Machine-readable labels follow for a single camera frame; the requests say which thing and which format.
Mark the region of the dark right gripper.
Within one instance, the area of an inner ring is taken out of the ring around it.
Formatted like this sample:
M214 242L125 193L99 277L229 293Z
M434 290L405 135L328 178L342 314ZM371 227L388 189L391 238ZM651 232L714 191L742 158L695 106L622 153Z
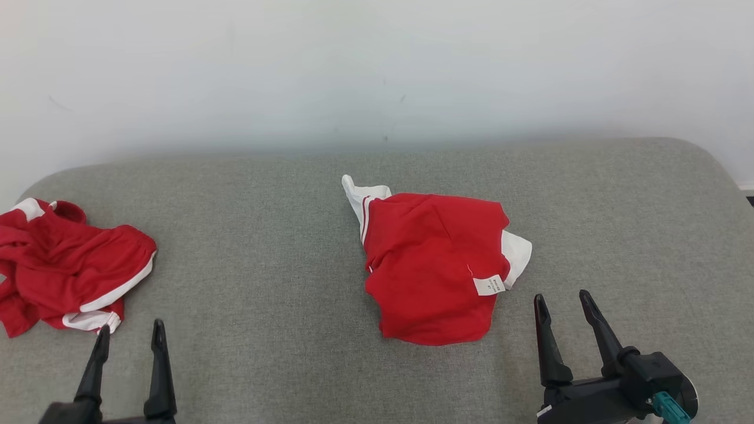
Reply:
M667 392L694 419L699 400L693 383L662 352L641 355L624 347L589 291L579 299L600 350L601 378L573 382L573 371L563 363L551 328L544 296L534 298L535 331L544 403L537 424L628 424L654 415L652 397Z

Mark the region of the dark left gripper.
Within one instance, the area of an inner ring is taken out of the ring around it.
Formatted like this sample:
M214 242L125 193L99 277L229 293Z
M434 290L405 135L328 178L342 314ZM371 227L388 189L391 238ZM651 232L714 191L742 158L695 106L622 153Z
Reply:
M110 355L110 325L103 325L84 369L74 397L75 402L54 402L38 424L177 424L177 399L168 352L164 322L154 320L151 336L153 373L144 416L103 420L100 410L102 371Z

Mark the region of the red shorts with white stripe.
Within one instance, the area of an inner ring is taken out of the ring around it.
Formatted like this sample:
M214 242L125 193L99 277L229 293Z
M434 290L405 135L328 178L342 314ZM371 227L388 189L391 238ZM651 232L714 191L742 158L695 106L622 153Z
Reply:
M0 214L0 324L10 338L38 322L115 332L157 252L135 227L98 228L76 204L27 198Z

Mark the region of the red jersey with navy number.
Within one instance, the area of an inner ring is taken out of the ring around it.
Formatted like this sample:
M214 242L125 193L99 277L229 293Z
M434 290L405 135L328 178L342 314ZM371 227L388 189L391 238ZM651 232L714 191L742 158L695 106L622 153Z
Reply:
M533 244L507 230L501 204L476 198L342 186L360 223L365 290L388 339L424 346L481 340L497 296L531 260Z

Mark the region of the grey fabric sofa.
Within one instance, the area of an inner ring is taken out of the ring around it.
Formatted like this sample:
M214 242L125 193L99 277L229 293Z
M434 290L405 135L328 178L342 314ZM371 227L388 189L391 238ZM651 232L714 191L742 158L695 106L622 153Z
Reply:
M343 174L501 202L534 251L482 340L380 335ZM111 338L105 418L141 413L159 317L182 424L528 424L543 397L536 293L576 378L600 374L584 288L622 343L693 381L695 424L754 424L754 208L686 141L140 160L52 174L23 196L158 244Z

